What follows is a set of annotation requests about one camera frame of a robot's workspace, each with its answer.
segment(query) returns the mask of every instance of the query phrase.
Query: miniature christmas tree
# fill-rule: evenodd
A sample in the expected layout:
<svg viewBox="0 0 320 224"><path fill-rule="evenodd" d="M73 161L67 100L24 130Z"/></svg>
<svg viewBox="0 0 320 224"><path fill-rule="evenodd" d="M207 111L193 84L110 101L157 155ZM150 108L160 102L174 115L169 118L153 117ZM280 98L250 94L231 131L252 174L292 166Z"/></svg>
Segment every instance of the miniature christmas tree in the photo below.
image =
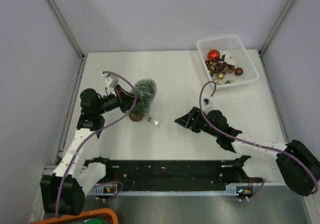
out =
<svg viewBox="0 0 320 224"><path fill-rule="evenodd" d="M152 79L139 80L135 91L140 101L135 105L129 117L132 121L141 121L149 113L150 106L157 93L157 86Z"/></svg>

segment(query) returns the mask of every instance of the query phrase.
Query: orange bin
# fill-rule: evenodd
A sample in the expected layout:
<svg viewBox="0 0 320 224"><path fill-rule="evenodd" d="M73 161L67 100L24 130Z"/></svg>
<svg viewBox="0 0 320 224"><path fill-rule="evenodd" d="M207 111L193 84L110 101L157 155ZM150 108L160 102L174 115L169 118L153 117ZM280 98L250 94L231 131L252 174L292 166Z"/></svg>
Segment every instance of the orange bin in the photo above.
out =
<svg viewBox="0 0 320 224"><path fill-rule="evenodd" d="M50 218L46 220L41 220L37 222L33 222L33 224L54 224L54 223L68 223L77 220L85 220L95 217L105 218L110 221L112 224L118 224L118 216L116 213L109 208L101 208L97 210L89 210L81 212L80 215L63 215L60 218Z"/></svg>

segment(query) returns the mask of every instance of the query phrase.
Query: tabletop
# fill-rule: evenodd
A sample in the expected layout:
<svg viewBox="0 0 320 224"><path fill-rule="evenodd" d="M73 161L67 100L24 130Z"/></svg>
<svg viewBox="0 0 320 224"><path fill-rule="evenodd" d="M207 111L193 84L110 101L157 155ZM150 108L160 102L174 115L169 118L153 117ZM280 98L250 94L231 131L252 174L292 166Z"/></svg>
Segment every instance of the tabletop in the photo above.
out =
<svg viewBox="0 0 320 224"><path fill-rule="evenodd" d="M261 139L284 142L280 124L257 50L248 50L260 78L250 84L217 91L212 98L228 124ZM206 133L194 133L174 123L198 107L201 87L208 81L197 51L89 53L71 117L65 150L70 146L80 116L80 93L93 88L105 95L102 71L116 72L132 84L151 78L157 94L149 115L162 122L157 128L146 120L132 122L128 117L104 130L87 159L102 156L117 160L221 160L239 155L225 151ZM130 87L120 81L125 89ZM213 87L208 86L204 97ZM115 109L104 114L105 125L120 118Z"/></svg>

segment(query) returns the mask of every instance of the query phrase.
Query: wire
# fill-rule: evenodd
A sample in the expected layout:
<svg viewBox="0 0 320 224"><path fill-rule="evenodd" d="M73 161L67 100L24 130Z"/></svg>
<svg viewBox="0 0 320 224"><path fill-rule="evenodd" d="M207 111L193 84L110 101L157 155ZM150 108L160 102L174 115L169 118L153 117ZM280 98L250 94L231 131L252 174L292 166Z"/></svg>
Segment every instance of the wire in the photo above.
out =
<svg viewBox="0 0 320 224"><path fill-rule="evenodd" d="M119 121L121 121L122 119L124 119L127 115L129 115L129 113L132 111L132 109L134 108L134 106L136 105L136 102L137 102L137 98L138 98L138 97L137 97L136 90L135 90L134 86L133 86L127 79L125 79L125 78L122 77L121 75L118 75L118 74L116 74L116 73L114 73L114 72L111 72L111 71L103 71L102 74L112 74L112 75L115 75L115 76L119 77L119 78L122 79L123 81L125 81L125 82L132 88L132 91L133 91L133 93L134 93L134 96L135 96L134 98L135 98L135 99L134 99L134 101L133 101L133 104L132 104L131 108L130 108L122 117L120 117L118 120L112 122L111 124L106 125L105 127L102 127L102 128L100 128L99 130L96 130L95 132L91 133L86 139L84 139L84 141L83 141L83 142L80 144L80 146L77 148L76 153L78 153L78 152L80 151L80 149L84 146L84 144L85 144L91 137L93 137L95 134L100 133L101 131L103 131L103 130L105 130L105 129L107 129L107 128L115 125L115 124L117 124ZM55 204L55 209L56 209L56 210L55 210L55 214L56 214L56 218L59 218L59 205L60 205L60 198L61 198L61 193L62 193L62 186L63 186L63 183L64 183L64 181L65 181L65 179L66 179L67 173L69 172L70 168L72 167L72 163L73 163L73 161L75 160L76 156L77 156L77 154L75 154L75 155L72 157L72 159L71 159L68 167L66 168L66 171L65 171L64 175L62 176L61 182L60 182L60 186L59 186L59 189L58 189L58 194L57 194L57 197L56 197L56 198L57 198L57 199L56 199L57 201L56 201L56 204Z"/></svg>
<svg viewBox="0 0 320 224"><path fill-rule="evenodd" d="M105 183L102 183L102 184L95 185L95 186L93 187L93 189L94 189L94 188L97 188L97 187L100 187L100 186L103 186L103 185L114 184L114 183L120 184L121 187L120 187L120 189L119 189L113 196L110 196L109 198L106 198L106 199L105 199L105 200L107 200L107 201L108 201L108 200L112 200L112 199L114 199L114 198L122 191L122 189L123 189L123 187L124 187L124 184L123 184L121 181L118 181L118 180L108 181L108 182L105 182Z"/></svg>
<svg viewBox="0 0 320 224"><path fill-rule="evenodd" d="M203 95L203 92L205 90L205 87L210 84L210 83L213 83L214 84L214 90L213 90L213 93L210 95L210 98L215 94L216 92L216 89L217 89L217 86L216 86L216 83L214 81L208 81L206 82L203 87L201 88L201 91L200 91L200 95L199 95L199 107L200 107L200 111L201 111L201 114L204 118L204 120L208 123L208 125L213 128L214 130L216 130L217 132L221 133L222 135L225 135L226 137L229 137L233 140L237 140L237 141L241 141L243 143L246 143L246 144L249 144L249 145L252 145L252 146L257 146L259 148L262 148L262 149L267 149L267 150L272 150L272 151L275 151L275 152L278 152L278 153L281 153L281 154L284 154L288 157L290 157L291 159L293 159L295 162L297 162L305 171L306 173L310 176L310 178L312 179L313 183L314 183L314 191L311 192L311 194L316 194L319 190L319 186L318 186L318 182L316 180L316 178L314 177L314 175L311 173L311 171L298 159L296 158L294 155L290 154L290 153L287 153L283 150L279 150L279 149L276 149L276 148L272 148L272 147L269 147L269 146L264 146L264 145L259 145L259 144L255 144L253 142L250 142L250 141L247 141L247 140L242 140L240 138L237 138L237 137L234 137L232 135L229 135L225 132L223 132L222 130L218 129L217 127L215 127L214 125L212 125L212 123L207 119L205 113L204 113L204 110L202 108L202 95ZM261 188L263 187L264 183L265 183L266 180L263 181L263 183L261 184L261 186L258 188L258 190L250 197L253 198L253 196L255 196L258 192L260 192Z"/></svg>

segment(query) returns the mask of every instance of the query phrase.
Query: gray wall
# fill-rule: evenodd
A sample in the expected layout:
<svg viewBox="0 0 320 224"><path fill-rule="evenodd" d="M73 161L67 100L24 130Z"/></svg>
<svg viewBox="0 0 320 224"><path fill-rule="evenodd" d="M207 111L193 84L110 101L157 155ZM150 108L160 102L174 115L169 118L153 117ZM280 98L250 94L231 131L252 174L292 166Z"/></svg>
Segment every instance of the gray wall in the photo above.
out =
<svg viewBox="0 0 320 224"><path fill-rule="evenodd" d="M195 49L196 41L236 34L260 49L287 0L55 0L81 49Z"/></svg>
<svg viewBox="0 0 320 224"><path fill-rule="evenodd" d="M290 138L320 158L320 0L297 0L264 56Z"/></svg>
<svg viewBox="0 0 320 224"><path fill-rule="evenodd" d="M0 0L0 222L27 223L80 61L45 0Z"/></svg>

